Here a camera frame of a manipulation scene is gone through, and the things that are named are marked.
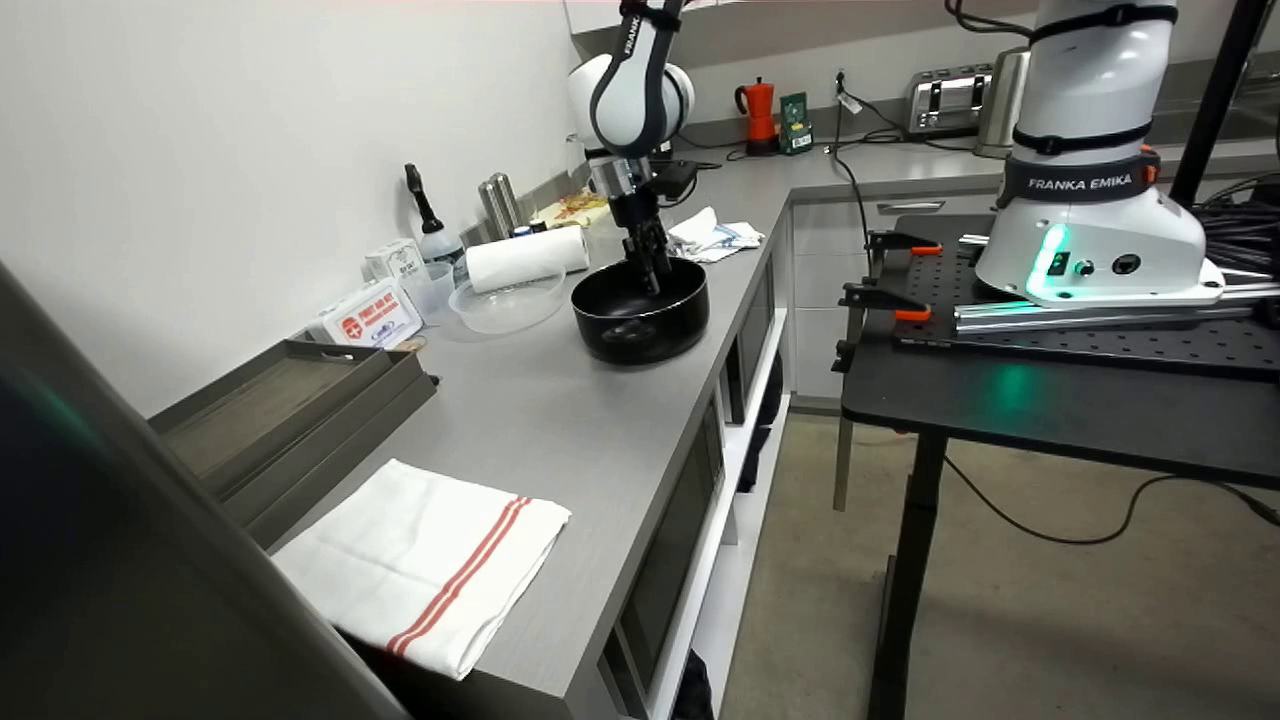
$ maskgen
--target black pot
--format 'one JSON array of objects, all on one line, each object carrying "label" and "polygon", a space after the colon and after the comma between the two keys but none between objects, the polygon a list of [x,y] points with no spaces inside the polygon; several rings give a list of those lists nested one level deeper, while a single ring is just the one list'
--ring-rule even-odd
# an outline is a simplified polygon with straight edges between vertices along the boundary
[{"label": "black pot", "polygon": [[708,272],[671,262],[665,293],[649,295],[633,266],[611,266],[574,286],[572,311],[592,355],[608,365],[656,365],[705,335]]}]

